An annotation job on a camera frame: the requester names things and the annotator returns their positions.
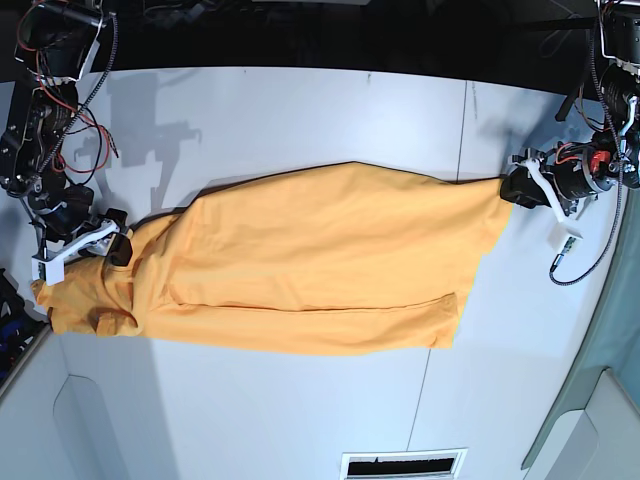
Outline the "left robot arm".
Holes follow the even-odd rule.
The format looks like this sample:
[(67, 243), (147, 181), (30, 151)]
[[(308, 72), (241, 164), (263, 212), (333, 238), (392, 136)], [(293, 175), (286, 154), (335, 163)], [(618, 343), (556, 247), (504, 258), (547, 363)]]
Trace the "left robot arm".
[(563, 121), (577, 107), (591, 139), (511, 156), (500, 187), (503, 200), (528, 209), (557, 207), (560, 220), (580, 200), (616, 184), (639, 188), (639, 3), (596, 5), (585, 71), (555, 116)]

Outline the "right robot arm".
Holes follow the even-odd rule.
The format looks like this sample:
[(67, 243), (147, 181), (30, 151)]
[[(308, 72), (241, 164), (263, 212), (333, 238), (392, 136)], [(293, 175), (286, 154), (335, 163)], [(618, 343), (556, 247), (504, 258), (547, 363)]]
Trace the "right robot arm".
[(103, 256), (125, 266), (132, 256), (127, 214), (94, 211), (90, 181), (117, 152), (115, 140), (76, 87), (110, 29), (106, 66), (118, 50), (117, 14), (106, 1), (34, 1), (16, 28), (15, 55), (26, 70), (13, 90), (1, 136), (1, 188), (26, 210), (36, 232), (39, 260), (63, 243), (67, 255)]

